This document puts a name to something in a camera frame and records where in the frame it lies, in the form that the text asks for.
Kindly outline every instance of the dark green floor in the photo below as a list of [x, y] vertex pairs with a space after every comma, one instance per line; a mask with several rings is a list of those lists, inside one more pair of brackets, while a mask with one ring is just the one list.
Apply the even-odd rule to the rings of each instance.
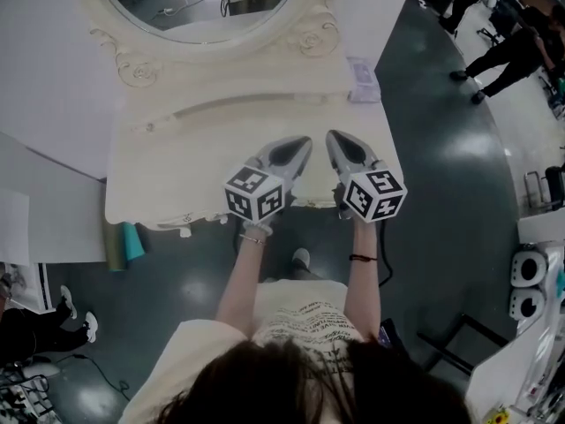
[[[416, 331], [440, 333], [465, 312], [503, 336], [508, 318], [509, 260], [516, 244], [516, 199], [509, 167], [486, 106], [471, 106], [471, 85], [454, 87], [447, 73], [463, 60], [433, 15], [409, 1], [377, 68], [383, 102], [410, 193], [388, 226], [395, 277], [382, 290], [383, 317], [393, 318], [418, 362], [431, 354]], [[102, 265], [60, 265], [49, 271], [52, 291], [66, 283], [81, 316], [100, 322], [93, 356], [112, 382], [132, 394], [147, 378], [176, 326], [211, 318], [234, 253], [232, 222], [194, 225], [194, 235], [144, 231], [148, 255], [123, 273]], [[269, 240], [263, 275], [282, 277], [304, 246], [320, 275], [345, 282], [351, 227], [329, 210], [294, 208]], [[494, 348], [465, 333], [454, 345], [470, 362]], [[69, 360], [51, 381], [64, 422], [116, 422], [124, 400], [86, 361]], [[440, 375], [461, 381], [439, 366]]]

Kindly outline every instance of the black bracelet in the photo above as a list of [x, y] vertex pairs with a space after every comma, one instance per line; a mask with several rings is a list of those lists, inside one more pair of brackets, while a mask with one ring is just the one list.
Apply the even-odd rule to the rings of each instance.
[[377, 258], [369, 258], [369, 257], [363, 256], [361, 254], [352, 254], [350, 256], [350, 261], [371, 262], [371, 261], [377, 261]]

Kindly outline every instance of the white table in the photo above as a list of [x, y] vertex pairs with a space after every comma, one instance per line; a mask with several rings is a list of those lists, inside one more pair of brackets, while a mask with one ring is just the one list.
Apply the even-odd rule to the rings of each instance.
[[191, 110], [154, 132], [115, 130], [106, 196], [111, 223], [158, 223], [213, 218], [226, 211], [222, 182], [233, 167], [267, 143], [291, 135], [313, 139], [313, 153], [293, 193], [295, 205], [333, 207], [337, 176], [328, 160], [326, 133], [352, 133], [403, 180], [381, 103], [250, 98]]

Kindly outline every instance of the ornate carved frame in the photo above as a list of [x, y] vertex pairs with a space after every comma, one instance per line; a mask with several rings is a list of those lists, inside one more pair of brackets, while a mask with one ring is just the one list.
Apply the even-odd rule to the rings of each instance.
[[286, 0], [267, 20], [225, 42], [176, 42], [137, 26], [111, 0], [80, 0], [91, 34], [125, 83], [122, 122], [137, 127], [211, 102], [254, 95], [351, 90], [333, 0]]

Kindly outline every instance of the white t-shirt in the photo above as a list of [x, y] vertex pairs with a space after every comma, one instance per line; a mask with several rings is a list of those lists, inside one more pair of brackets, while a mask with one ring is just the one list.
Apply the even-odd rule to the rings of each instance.
[[[254, 310], [252, 340], [264, 345], [292, 338], [332, 374], [341, 373], [350, 383], [347, 342], [362, 340], [343, 315], [345, 285], [334, 281], [288, 281], [260, 284]], [[246, 336], [230, 325], [215, 321], [188, 321], [178, 326], [146, 383], [125, 408], [120, 424], [152, 422], [159, 411], [183, 390], [200, 371]], [[330, 411], [324, 422], [337, 422]]]

